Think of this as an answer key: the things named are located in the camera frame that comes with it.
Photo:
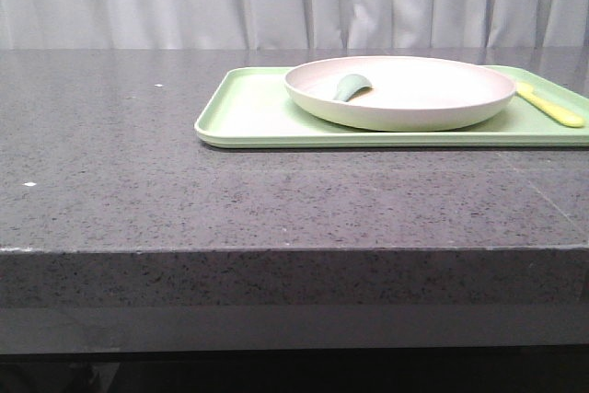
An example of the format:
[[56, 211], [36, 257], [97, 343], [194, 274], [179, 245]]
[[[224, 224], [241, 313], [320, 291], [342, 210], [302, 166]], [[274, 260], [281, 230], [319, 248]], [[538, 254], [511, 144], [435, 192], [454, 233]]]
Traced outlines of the beige round plate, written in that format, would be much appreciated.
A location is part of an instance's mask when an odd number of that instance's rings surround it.
[[[346, 75], [372, 87], [335, 100]], [[294, 103], [323, 120], [385, 132], [446, 131], [495, 116], [511, 101], [515, 82], [490, 68], [416, 56], [354, 56], [299, 65], [284, 78]]]

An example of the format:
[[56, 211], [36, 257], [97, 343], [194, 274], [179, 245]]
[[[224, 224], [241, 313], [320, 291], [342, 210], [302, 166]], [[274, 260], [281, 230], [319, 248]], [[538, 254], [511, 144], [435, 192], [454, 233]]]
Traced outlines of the yellow plastic fork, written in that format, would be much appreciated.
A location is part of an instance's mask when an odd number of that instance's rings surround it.
[[535, 94], [535, 90], [530, 84], [525, 82], [516, 82], [515, 86], [516, 93], [521, 98], [557, 123], [569, 128], [584, 127], [585, 120], [582, 116], [545, 98], [539, 97]]

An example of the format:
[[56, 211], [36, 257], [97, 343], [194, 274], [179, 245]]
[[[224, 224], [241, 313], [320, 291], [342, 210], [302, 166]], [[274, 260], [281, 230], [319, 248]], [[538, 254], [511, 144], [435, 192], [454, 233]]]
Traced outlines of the light green rectangular tray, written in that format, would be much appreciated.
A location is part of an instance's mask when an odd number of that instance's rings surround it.
[[194, 124], [199, 138], [221, 148], [586, 147], [588, 128], [565, 127], [515, 97], [495, 117], [459, 130], [370, 132], [301, 110], [283, 84], [284, 67], [228, 72]]

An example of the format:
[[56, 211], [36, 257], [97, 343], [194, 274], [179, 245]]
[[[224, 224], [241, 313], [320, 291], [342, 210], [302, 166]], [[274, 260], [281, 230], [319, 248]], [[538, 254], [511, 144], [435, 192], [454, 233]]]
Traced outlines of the green spoon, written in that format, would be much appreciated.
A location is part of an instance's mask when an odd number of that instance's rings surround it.
[[364, 75], [348, 74], [338, 82], [333, 99], [339, 102], [348, 102], [355, 95], [372, 88], [371, 81]]

